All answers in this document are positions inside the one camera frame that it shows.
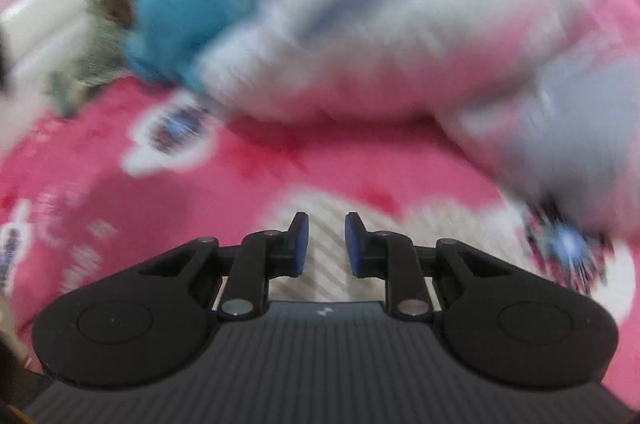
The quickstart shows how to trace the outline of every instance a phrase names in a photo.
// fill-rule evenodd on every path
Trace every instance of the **plush toy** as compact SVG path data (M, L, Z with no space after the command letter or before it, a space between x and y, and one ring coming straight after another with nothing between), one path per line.
M76 115L124 67L122 45L132 25L130 0L86 1L92 37L84 54L64 62L50 75L50 91L63 117Z
M258 119L407 118L511 87L570 43L591 0L263 0L196 58Z
M438 116L485 171L587 234L640 236L640 56L588 37L525 86ZM565 226L553 234L567 236Z

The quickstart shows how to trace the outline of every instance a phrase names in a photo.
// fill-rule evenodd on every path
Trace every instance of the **ribbed black plastic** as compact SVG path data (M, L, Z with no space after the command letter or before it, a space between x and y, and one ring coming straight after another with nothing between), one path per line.
M85 391L55 382L37 424L622 424L597 384L534 393L492 384L447 355L428 325L378 303L272 303L222 327L190 366L153 385Z

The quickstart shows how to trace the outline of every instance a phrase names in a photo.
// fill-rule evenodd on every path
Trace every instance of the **pink bedsheet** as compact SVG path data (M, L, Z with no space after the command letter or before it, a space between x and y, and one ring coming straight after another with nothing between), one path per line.
M196 115L199 135L167 137L162 127L180 131L167 118L195 115L193 106L187 94L124 78L81 121L42 119L0 165L0 241L11 229L18 239L3 290L25 342L37 313L63 292L195 237L237 244L297 209L310 215L311 245L324 231L340 234L341 217L357 210L425 245L451 236L439 227L472 241L482 228L508 249L498 255L532 268L518 244L519 206L430 121L283 127ZM173 153L158 149L172 143ZM608 267L609 284L594 296L621 340L606 382L640 407L640 259L617 243Z

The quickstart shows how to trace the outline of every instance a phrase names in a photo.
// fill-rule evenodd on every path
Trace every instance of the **bed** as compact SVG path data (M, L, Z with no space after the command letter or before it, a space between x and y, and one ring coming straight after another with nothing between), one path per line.
M382 297L379 283L349 276L340 233L348 211L422 245L457 238L543 274L524 239L526 207L429 119L228 121L189 93L125 75L64 122L48 111L45 77L86 35L82 0L12 1L2 22L16 65L14 92L0 100L0 241L13 238L1 288L28 348L34 317L56 296L197 237L230 245L283 229L299 210L311 221L305 274L273 282L280 299ZM640 408L636 248L614 242L591 295L620 328L605 384Z

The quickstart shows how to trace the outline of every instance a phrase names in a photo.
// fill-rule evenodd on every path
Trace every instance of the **cartoon print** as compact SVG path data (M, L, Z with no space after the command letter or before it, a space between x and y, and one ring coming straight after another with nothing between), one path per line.
M129 131L135 147L122 156L122 169L130 176L144 176L162 169L180 172L205 162L216 136L209 114L201 98L186 91L149 108Z
M62 250L68 235L62 230L63 209L79 208L88 195L90 182L62 181L44 188L34 203L34 237L52 249Z
M18 357L23 364L28 362L27 348L18 339L15 332L15 317L11 303L7 298L0 295L0 339L9 346L15 357Z
M10 295L16 266L24 260L31 245L31 224L27 222L31 202L20 199L9 221L0 226L0 293Z
M152 146L163 153L175 153L203 130L205 108L190 105L178 107L162 117L149 137Z
M553 207L530 213L526 238L542 274L587 296L598 282L607 284L605 257L614 254L609 239L581 233Z
M70 258L69 267L63 271L61 294L79 289L95 279L102 268L101 255L89 245L75 245L70 250Z

